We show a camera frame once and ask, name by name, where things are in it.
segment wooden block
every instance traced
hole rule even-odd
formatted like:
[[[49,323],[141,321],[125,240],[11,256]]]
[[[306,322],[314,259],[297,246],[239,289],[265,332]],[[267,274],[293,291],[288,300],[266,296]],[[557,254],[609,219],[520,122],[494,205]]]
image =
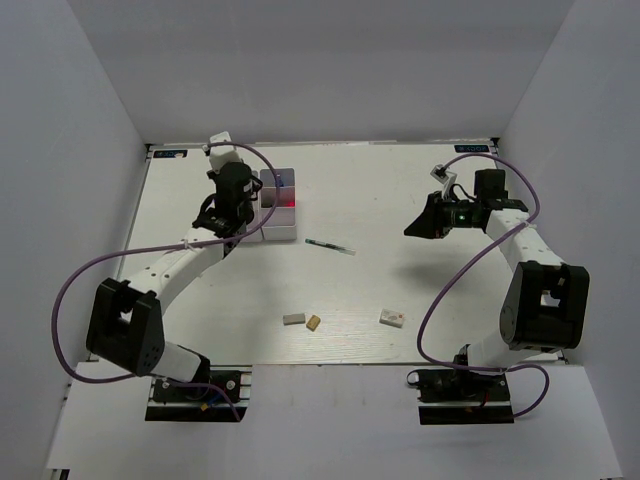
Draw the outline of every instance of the wooden block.
[[[306,320],[306,317],[305,317],[304,313],[293,313],[291,315],[284,315],[282,317],[282,323],[284,325],[303,324],[306,321],[307,320]]]
[[[402,328],[402,324],[404,324],[404,314],[385,308],[380,314],[380,323],[389,325],[390,327]]]
[[[320,317],[317,317],[316,315],[311,315],[311,318],[307,322],[307,328],[312,332],[315,332],[316,328],[318,328],[318,325],[320,325]]]

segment black motor joint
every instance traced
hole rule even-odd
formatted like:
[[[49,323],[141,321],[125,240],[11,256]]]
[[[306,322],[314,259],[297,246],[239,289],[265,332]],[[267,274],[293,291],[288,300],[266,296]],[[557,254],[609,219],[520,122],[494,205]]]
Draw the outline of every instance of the black motor joint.
[[[453,228],[481,228],[486,231],[489,216],[494,210],[528,211],[522,201],[508,198],[504,187],[504,170],[478,170],[473,187],[475,200],[460,200],[455,195],[444,199],[442,192],[433,192],[427,196],[423,212],[405,229],[404,234],[438,239],[446,237]]]
[[[255,217],[253,201],[257,200],[262,182],[253,175],[248,165],[240,162],[227,163],[220,173],[212,170],[207,176],[216,184],[216,193],[204,200],[192,226],[211,230],[219,238],[245,233],[247,225]],[[236,244],[225,244],[225,253]]]

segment robotic arm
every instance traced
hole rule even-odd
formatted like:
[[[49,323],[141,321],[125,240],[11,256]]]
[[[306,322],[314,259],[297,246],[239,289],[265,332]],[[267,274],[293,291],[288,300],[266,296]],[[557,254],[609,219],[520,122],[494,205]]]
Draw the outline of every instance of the robotic arm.
[[[475,197],[466,200],[453,191],[453,172],[439,165],[431,175],[443,189],[429,194],[424,211],[406,228],[407,236],[441,239],[452,228],[481,228],[497,240],[529,218],[523,202],[508,198],[503,170],[477,171]],[[575,348],[587,304],[586,269],[564,263],[530,225],[501,243],[500,251],[513,279],[499,326],[482,341],[463,347],[454,362],[508,368],[538,353]]]
[[[230,141],[228,133],[211,143]],[[183,241],[231,238],[246,232],[254,218],[252,201],[262,182],[253,176],[235,147],[203,147],[216,185]],[[162,315],[196,277],[225,258],[239,241],[189,247],[164,254],[128,279],[108,278],[98,287],[87,334],[87,349],[137,375],[181,382],[208,382],[209,360],[180,345],[165,342]]]

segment wire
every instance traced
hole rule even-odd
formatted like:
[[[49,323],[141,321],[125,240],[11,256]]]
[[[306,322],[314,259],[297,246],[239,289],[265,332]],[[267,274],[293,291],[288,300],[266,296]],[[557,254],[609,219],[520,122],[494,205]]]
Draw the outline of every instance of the wire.
[[[447,282],[447,284],[444,287],[442,287],[442,290],[440,290],[438,295],[436,295],[436,298],[431,303],[431,306],[427,310],[427,313],[425,314],[424,319],[422,320],[422,323],[420,324],[420,328],[418,329],[418,338],[417,338],[418,352],[420,353],[422,358],[424,358],[425,360],[427,360],[430,363],[433,363],[435,365],[440,365],[442,367],[454,368],[454,369],[457,369],[457,370],[469,370],[469,371],[476,371],[476,372],[499,372],[499,373],[505,373],[505,372],[515,372],[515,371],[518,371],[518,370],[524,370],[526,368],[534,368],[536,370],[541,371],[543,373],[543,375],[544,375],[544,378],[545,378],[545,385],[544,385],[544,388],[542,390],[542,393],[540,394],[538,399],[535,402],[533,402],[529,407],[527,407],[526,409],[522,410],[521,412],[515,413],[513,415],[513,417],[516,418],[516,417],[521,417],[522,415],[525,415],[525,414],[529,413],[531,410],[533,410],[534,408],[536,408],[538,405],[540,405],[540,403],[542,402],[544,397],[547,395],[547,392],[549,391],[549,385],[550,385],[551,380],[549,378],[549,374],[547,373],[547,371],[544,368],[542,368],[541,366],[536,365],[534,363],[525,363],[525,364],[521,364],[521,365],[510,367],[508,369],[496,368],[496,367],[479,367],[479,366],[473,366],[473,365],[458,365],[458,364],[453,363],[453,362],[444,362],[442,360],[438,360],[436,358],[433,358],[433,357],[427,355],[427,353],[422,348],[422,338],[424,336],[424,331],[427,328],[427,323],[429,323],[429,320],[433,316],[433,312],[435,311],[437,306],[440,304],[440,302],[442,301],[444,296],[449,292],[449,290],[451,290],[451,288],[458,282],[458,280],[460,280],[460,278],[465,273],[467,273],[471,269],[471,267],[473,267],[476,263],[478,263],[480,261],[480,259],[482,259],[487,253],[489,253],[491,250],[496,248],[498,245],[500,245],[502,242],[504,242],[507,238],[515,235],[516,233],[518,233],[521,230],[523,230],[524,228],[526,228],[527,225],[529,225],[530,222],[533,222],[538,217],[538,215],[540,214],[540,199],[538,198],[538,194],[536,193],[535,189],[533,188],[533,185],[531,185],[531,182],[529,182],[529,180],[527,180],[527,178],[524,176],[524,174],[517,167],[515,167],[513,164],[511,164],[511,162],[508,162],[508,161],[503,160],[502,158],[500,158],[500,157],[498,157],[496,155],[491,155],[491,154],[488,154],[488,153],[465,153],[465,154],[459,155],[459,156],[455,157],[454,159],[450,160],[449,162],[447,162],[443,166],[443,168],[447,169],[451,165],[453,165],[453,164],[455,164],[455,163],[459,162],[460,160],[462,160],[464,158],[467,158],[467,157],[485,157],[485,158],[489,158],[489,159],[491,159],[491,160],[493,160],[493,161],[495,161],[497,163],[500,163],[502,165],[505,165],[506,167],[508,167],[511,170],[513,170],[513,172],[520,178],[520,180],[522,180],[522,182],[529,189],[529,192],[531,192],[531,196],[533,197],[533,202],[535,204],[535,210],[533,211],[533,213],[531,214],[531,216],[529,217],[529,219],[526,222],[522,222],[522,223],[516,225],[514,228],[512,228],[507,233],[502,235],[500,238],[498,238],[497,240],[492,242],[489,246],[483,248],[476,256],[474,256],[471,260],[469,260],[469,262],[467,262],[467,264],[464,265],[451,278],[451,280],[449,280]]]
[[[474,202],[477,200],[476,197],[474,197],[473,195],[469,195],[467,191],[464,189],[464,187],[459,183],[454,183],[453,185],[451,185],[451,191],[453,191],[454,187],[460,188],[460,190],[462,190],[462,193],[464,194],[465,197],[467,197],[467,199],[473,200]]]
[[[273,167],[273,165],[271,164],[271,162],[269,160],[267,160],[267,158],[264,155],[262,155],[255,148],[250,147],[248,145],[244,145],[242,143],[235,143],[235,142],[214,142],[214,143],[207,144],[207,146],[210,147],[210,148],[212,148],[212,147],[220,147],[220,146],[229,146],[229,145],[234,146],[234,147],[243,148],[245,150],[250,151],[254,155],[256,155],[260,160],[262,160],[265,163],[267,168],[269,168],[269,170],[271,171],[271,174],[273,175],[274,180],[277,179],[276,170]],[[90,378],[90,377],[85,377],[85,376],[80,375],[79,373],[77,373],[71,367],[71,365],[69,365],[69,363],[67,362],[67,360],[64,357],[64,353],[62,352],[62,347],[60,346],[60,337],[59,337],[59,334],[58,334],[58,317],[60,316],[60,306],[62,305],[62,300],[64,299],[64,296],[67,293],[67,290],[69,290],[69,287],[71,286],[71,284],[84,271],[86,271],[87,269],[93,267],[94,265],[98,265],[99,263],[106,262],[107,260],[111,260],[113,258],[118,258],[118,257],[125,257],[125,256],[128,256],[128,255],[138,255],[138,254],[141,254],[141,253],[164,252],[164,251],[172,251],[172,250],[184,250],[184,249],[187,249],[187,248],[194,248],[194,247],[195,248],[201,248],[201,247],[209,247],[211,245],[219,245],[221,243],[229,243],[229,242],[240,241],[244,237],[248,237],[249,235],[252,235],[256,231],[258,231],[260,228],[262,228],[262,226],[265,223],[267,223],[267,221],[269,221],[269,219],[271,218],[271,216],[275,212],[276,205],[278,205],[278,201],[280,199],[280,187],[277,185],[277,182],[275,184],[275,187],[276,187],[276,201],[273,203],[273,205],[271,206],[271,208],[269,209],[267,214],[264,216],[262,221],[259,222],[255,227],[253,227],[252,229],[248,230],[247,232],[245,232],[243,234],[235,235],[235,236],[230,237],[230,238],[221,238],[221,239],[217,239],[217,240],[208,240],[208,241],[203,241],[203,242],[193,242],[193,243],[188,244],[188,245],[184,244],[184,243],[176,243],[176,244],[173,244],[173,245],[160,245],[158,247],[133,248],[131,250],[121,250],[121,251],[118,251],[118,252],[107,253],[105,255],[101,255],[99,257],[94,258],[93,260],[88,261],[87,263],[82,265],[80,268],[78,268],[75,272],[73,272],[69,276],[69,278],[67,278],[67,280],[62,284],[62,287],[60,288],[60,291],[58,292],[58,295],[56,296],[55,302],[53,303],[53,309],[51,311],[51,338],[53,340],[53,349],[55,351],[56,357],[58,358],[58,362],[60,362],[60,365],[62,366],[64,371],[71,378],[73,378],[74,380],[78,380],[78,381],[84,382],[84,383],[91,383],[91,384],[113,383],[113,382],[118,382],[120,380],[126,380],[128,378],[133,378],[135,376],[133,374],[127,374],[127,375],[120,375],[120,376],[117,376],[117,377],[110,377],[110,378]],[[171,380],[170,383],[172,385],[176,386],[176,387],[187,387],[187,388],[206,387],[206,388],[210,388],[210,389],[216,390],[218,393],[221,393],[221,390],[220,390],[219,387],[216,387],[215,385],[209,385],[209,384],[206,384],[206,383],[181,383],[181,382],[176,382],[174,380]],[[238,412],[236,411],[235,407],[233,406],[233,403],[231,402],[231,400],[229,400],[229,397],[224,392],[222,392],[222,397],[229,404],[229,406],[231,406],[231,409],[233,410],[233,413],[234,413],[236,419],[238,421],[240,421],[240,417],[238,416]]]

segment pen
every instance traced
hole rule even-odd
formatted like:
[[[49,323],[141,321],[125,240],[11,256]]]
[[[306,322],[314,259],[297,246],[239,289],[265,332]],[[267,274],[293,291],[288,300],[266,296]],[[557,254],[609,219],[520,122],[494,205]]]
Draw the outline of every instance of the pen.
[[[317,245],[318,247],[329,248],[340,253],[346,253],[347,255],[356,254],[356,251],[351,250],[350,248],[341,247],[340,245],[334,245],[333,243],[321,242],[319,240],[312,240],[311,238],[307,238],[304,243],[308,243],[309,245]]]

